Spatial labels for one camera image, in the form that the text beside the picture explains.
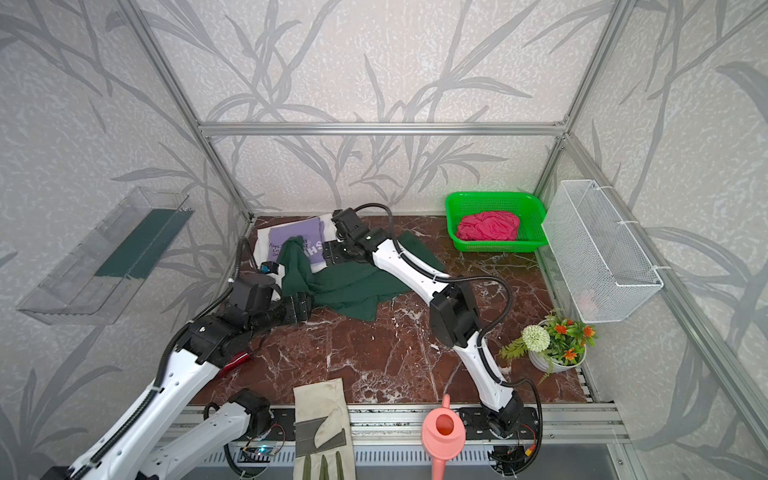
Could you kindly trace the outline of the potted artificial flowers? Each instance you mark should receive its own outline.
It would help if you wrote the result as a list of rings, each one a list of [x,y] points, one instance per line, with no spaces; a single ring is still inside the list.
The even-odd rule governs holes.
[[[580,366],[598,338],[594,326],[553,309],[538,324],[524,327],[518,338],[501,348],[500,357],[516,360],[527,356],[546,379]]]

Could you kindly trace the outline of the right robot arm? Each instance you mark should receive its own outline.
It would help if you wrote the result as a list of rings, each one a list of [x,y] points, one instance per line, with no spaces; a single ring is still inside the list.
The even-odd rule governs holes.
[[[526,384],[535,399],[532,420],[527,425],[536,438],[541,439],[543,408],[535,383],[528,378],[515,382],[505,380],[485,340],[485,336],[505,320],[514,303],[508,283],[492,275],[452,277],[421,261],[401,246],[394,233],[392,212],[383,204],[366,203],[336,210],[331,221],[347,257],[394,276],[429,306],[431,331],[458,355],[468,371],[493,434],[506,439],[525,424],[526,407],[517,389]],[[506,294],[504,309],[485,326],[480,324],[479,309],[470,286],[473,281],[495,282]]]

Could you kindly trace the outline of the red spray bottle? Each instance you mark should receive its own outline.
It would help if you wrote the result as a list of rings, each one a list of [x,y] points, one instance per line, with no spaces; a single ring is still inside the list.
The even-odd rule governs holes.
[[[251,352],[241,352],[237,355],[235,355],[217,374],[218,378],[226,377],[233,372],[235,372],[238,368],[246,365],[247,363],[251,362],[253,360],[252,353]]]

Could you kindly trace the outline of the clear plastic wall shelf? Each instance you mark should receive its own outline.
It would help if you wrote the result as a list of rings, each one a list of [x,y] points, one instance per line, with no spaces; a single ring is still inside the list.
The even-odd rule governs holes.
[[[17,310],[46,325],[115,323],[193,214],[186,193],[134,188]]]

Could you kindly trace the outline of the white folded t-shirt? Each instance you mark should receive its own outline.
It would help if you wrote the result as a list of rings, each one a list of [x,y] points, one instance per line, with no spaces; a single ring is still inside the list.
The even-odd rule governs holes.
[[[336,227],[330,214],[259,229],[254,247],[255,260],[259,264],[265,261],[276,262],[282,245],[289,238],[296,236],[304,239],[304,254],[310,262],[312,272],[326,268],[323,246],[336,239]]]

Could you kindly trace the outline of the beige gardening glove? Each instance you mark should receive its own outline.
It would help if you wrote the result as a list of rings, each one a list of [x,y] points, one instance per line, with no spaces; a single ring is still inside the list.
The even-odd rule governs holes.
[[[294,479],[356,478],[351,422],[341,379],[295,387]]]

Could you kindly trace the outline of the dark green t-shirt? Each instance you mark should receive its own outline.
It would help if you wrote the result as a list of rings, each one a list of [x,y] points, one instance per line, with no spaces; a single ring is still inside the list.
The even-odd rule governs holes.
[[[395,276],[366,263],[331,265],[313,273],[301,236],[282,245],[277,263],[285,268],[284,295],[308,293],[315,306],[364,322],[376,320],[379,304],[411,291]]]

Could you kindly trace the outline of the green plastic basket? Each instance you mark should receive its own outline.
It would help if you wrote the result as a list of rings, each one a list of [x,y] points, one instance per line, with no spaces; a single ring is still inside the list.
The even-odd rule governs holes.
[[[522,192],[455,192],[444,202],[448,234],[456,250],[531,253],[548,244],[546,210]]]

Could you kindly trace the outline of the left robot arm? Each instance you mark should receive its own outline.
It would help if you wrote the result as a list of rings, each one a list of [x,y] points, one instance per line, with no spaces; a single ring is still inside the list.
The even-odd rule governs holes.
[[[90,449],[47,479],[180,479],[206,457],[241,438],[261,440],[276,426],[269,401],[249,389],[166,446],[159,444],[190,400],[249,347],[253,337],[308,319],[306,293],[287,295],[278,266],[235,272],[231,286],[186,323],[165,347],[153,382]]]

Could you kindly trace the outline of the pink watering can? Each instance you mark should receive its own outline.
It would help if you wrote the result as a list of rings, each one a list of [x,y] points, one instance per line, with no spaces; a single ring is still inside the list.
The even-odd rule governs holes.
[[[421,428],[421,442],[431,459],[431,479],[442,480],[446,465],[463,450],[466,429],[459,415],[451,409],[451,398],[446,394],[438,408],[425,417]]]

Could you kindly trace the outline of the pink crumpled t-shirt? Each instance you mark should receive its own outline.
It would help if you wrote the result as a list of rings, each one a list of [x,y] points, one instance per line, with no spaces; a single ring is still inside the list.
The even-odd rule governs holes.
[[[487,211],[463,217],[456,228],[456,236],[463,241],[515,241],[519,227],[517,215]]]

